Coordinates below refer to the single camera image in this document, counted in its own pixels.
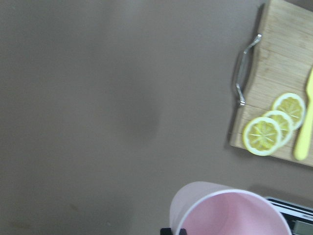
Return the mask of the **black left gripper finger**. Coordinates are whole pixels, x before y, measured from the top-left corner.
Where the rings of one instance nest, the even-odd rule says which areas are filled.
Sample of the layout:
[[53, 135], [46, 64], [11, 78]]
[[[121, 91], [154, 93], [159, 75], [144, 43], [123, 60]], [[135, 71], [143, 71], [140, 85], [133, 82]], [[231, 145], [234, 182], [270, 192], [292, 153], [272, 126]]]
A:
[[[161, 228], [160, 235], [174, 235], [171, 228]], [[180, 229], [178, 235], [187, 235], [187, 231], [185, 229]]]

